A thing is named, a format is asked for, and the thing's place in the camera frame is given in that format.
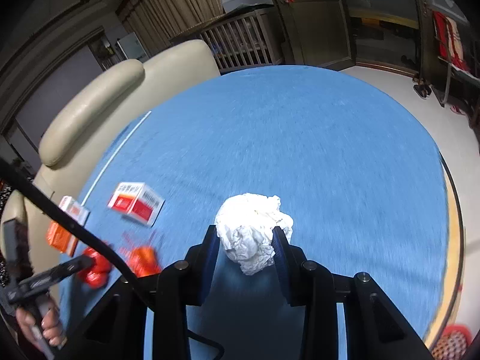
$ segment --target metal bolt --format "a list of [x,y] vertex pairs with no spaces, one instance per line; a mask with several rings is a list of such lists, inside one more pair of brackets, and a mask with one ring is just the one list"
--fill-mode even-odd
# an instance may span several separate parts
[[370,281],[370,279],[371,279],[370,275],[366,272],[359,272],[359,273],[357,273],[357,276],[358,276],[359,280],[363,281],[364,283]]
[[314,271],[315,269],[317,269],[317,263],[308,259],[307,261],[302,262],[302,267],[307,271]]
[[179,271],[182,271],[184,269],[188,268],[188,261],[185,261],[184,259],[178,260],[173,266],[177,268]]

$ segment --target orange package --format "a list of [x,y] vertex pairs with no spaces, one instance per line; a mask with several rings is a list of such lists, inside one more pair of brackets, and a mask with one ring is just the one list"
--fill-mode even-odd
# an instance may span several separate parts
[[[87,216],[90,213],[71,196],[64,196],[58,206],[81,226],[85,224]],[[70,257],[74,255],[75,248],[78,244],[78,238],[54,221],[51,221],[49,229],[46,232],[46,241],[50,246],[62,253],[68,254]]]

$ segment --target cable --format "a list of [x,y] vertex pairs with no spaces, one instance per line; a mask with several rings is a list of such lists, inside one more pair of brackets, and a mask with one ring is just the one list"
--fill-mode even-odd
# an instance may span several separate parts
[[225,354],[225,348],[218,342],[210,340],[209,338],[205,338],[202,335],[192,332],[191,330],[187,330],[187,337],[191,338],[192,340],[201,342],[202,344],[208,345],[209,347],[218,349],[218,353],[213,358],[213,360],[220,360]]
[[19,190],[23,196],[30,200],[32,204],[37,206],[52,220],[110,261],[113,266],[120,271],[125,280],[131,284],[133,290],[142,302],[155,312],[155,301],[153,300],[153,297],[143,288],[137,276],[131,271],[123,259],[118,256],[118,254],[103,243],[102,240],[80,226],[67,213],[59,209],[57,205],[46,197],[35,185],[17,173],[3,158],[0,158],[0,174],[14,189]]

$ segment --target brown striped curtain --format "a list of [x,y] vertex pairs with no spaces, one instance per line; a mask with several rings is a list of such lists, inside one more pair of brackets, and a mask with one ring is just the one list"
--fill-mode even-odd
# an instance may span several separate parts
[[222,14],[222,0],[128,0],[118,16],[153,56],[173,37]]

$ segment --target blue tablecloth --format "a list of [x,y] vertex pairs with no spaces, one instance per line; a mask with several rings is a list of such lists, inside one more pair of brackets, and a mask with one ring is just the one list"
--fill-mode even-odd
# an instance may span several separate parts
[[[135,123],[107,150],[80,199]],[[165,198],[152,229],[107,209],[120,181],[146,182]],[[305,66],[204,82],[155,108],[130,137],[86,202],[86,228],[116,250],[129,246],[122,234],[139,245],[154,232],[167,266],[202,241],[225,199],[245,192],[278,195],[294,220],[291,243],[307,258],[342,275],[370,272],[426,333],[446,265],[445,181],[435,142],[395,100],[345,74]],[[61,313],[70,330],[102,293],[63,282]],[[188,323],[223,344],[225,359],[295,359],[303,312],[286,304],[274,266],[244,276],[220,250],[210,295],[203,307],[188,308]],[[149,314],[146,359],[151,321]],[[215,354],[190,345],[194,360]]]

